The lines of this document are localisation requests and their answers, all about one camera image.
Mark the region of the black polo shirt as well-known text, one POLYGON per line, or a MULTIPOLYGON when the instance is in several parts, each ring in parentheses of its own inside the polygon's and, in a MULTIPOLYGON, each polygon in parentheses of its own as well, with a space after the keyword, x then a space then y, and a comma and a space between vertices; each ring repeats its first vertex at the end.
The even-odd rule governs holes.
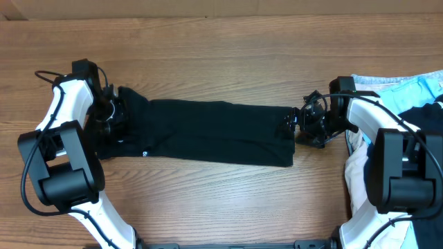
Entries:
POLYGON ((163 156, 216 163, 290 167, 291 107, 148 100, 118 90, 118 123, 89 116, 84 128, 99 159, 163 156))

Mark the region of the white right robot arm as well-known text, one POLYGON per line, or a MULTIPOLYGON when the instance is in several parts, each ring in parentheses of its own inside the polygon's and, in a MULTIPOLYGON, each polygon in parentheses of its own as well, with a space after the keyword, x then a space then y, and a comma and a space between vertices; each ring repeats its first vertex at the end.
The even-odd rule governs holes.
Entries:
POLYGON ((334 136, 362 131, 373 149, 365 175, 367 199, 338 230, 339 248, 370 248, 396 223, 442 212, 442 136, 394 114, 371 91, 314 91, 291 117, 298 144, 322 148, 334 136))

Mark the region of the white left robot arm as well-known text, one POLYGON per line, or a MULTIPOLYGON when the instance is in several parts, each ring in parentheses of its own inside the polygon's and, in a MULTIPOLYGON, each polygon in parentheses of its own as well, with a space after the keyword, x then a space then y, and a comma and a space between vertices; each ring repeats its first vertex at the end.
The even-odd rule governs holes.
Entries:
POLYGON ((110 117, 113 102, 103 96, 95 76, 59 75, 51 84, 53 101, 46 116, 17 141, 24 161, 24 205, 38 216, 72 216, 101 248, 142 248, 135 229, 109 200, 102 165, 84 132, 89 109, 103 107, 110 117))

